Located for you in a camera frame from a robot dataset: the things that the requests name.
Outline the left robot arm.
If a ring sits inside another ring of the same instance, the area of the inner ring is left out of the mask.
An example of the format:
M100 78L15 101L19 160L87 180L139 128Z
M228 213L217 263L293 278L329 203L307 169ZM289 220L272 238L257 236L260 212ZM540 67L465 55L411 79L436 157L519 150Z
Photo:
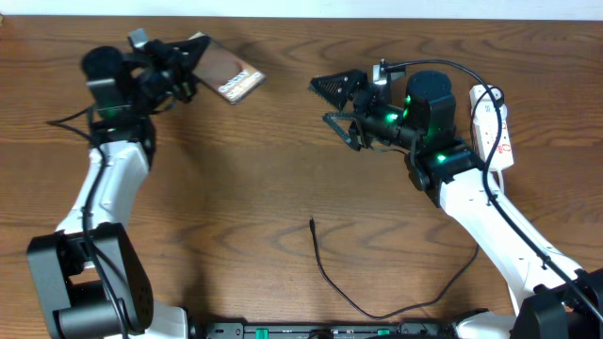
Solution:
M66 218L26 252L54 338L204 337L185 307L155 299L127 227L153 164L152 117L196 95L195 71L210 39L163 42L138 29L128 40L129 52L102 46L82 58L93 98L81 113L89 170Z

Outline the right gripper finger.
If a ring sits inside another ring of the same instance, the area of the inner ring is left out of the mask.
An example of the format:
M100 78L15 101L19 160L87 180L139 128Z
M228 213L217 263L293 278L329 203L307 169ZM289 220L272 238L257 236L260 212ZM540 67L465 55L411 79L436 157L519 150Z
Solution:
M355 151L362 149L362 141L359 137L359 132L356 126L356 119L351 113L345 112L330 112L322 116L322 120L331 127L334 132L344 141L344 143ZM340 126L340 121L349 121L350 127L345 131Z
M343 109L367 83L367 74L350 70L332 75L316 76L310 80L309 89L332 105Z

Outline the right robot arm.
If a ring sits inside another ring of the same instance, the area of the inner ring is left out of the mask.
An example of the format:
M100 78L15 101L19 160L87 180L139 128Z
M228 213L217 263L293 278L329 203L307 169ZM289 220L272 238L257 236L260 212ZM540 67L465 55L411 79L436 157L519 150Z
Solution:
M404 105L391 99L387 67L375 81L351 70L317 76L309 88L334 107L324 121L353 150L373 141L404 149L417 190L474 238L510 290L513 316L476 310L438 326L439 338L599 338L602 272L562 254L500 191L486 163L456 135L456 100L448 77L413 74Z

